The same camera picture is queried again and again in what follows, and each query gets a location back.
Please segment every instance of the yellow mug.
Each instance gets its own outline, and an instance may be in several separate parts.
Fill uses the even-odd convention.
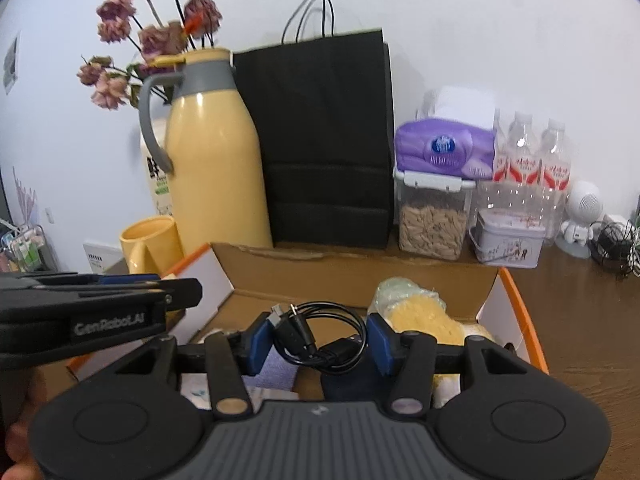
[[[162,276],[184,257],[171,216],[151,216],[130,225],[120,235],[120,245],[131,274]]]

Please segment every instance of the purple cloth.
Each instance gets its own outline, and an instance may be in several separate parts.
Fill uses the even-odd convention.
[[[394,139],[398,170],[491,179],[494,140],[491,130],[446,119],[405,123]]]
[[[255,377],[242,376],[242,380],[245,386],[290,392],[293,389],[297,371],[297,366],[287,363],[272,347],[260,373]]]

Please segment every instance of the purple tissue pack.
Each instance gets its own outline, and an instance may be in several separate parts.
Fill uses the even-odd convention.
[[[421,171],[472,180],[494,175],[495,133],[469,124],[427,118],[396,131],[396,163],[401,171]]]

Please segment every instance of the blue logo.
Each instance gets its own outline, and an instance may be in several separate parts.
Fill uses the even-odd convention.
[[[436,137],[431,143],[431,151],[435,153],[452,153],[456,149],[456,143],[446,135]]]

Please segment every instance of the human hand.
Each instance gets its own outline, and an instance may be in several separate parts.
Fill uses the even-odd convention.
[[[34,370],[22,412],[15,424],[6,431],[4,448],[15,465],[11,466],[0,480],[42,480],[38,464],[29,452],[27,430],[31,419],[40,406],[47,402],[47,389],[41,370]]]

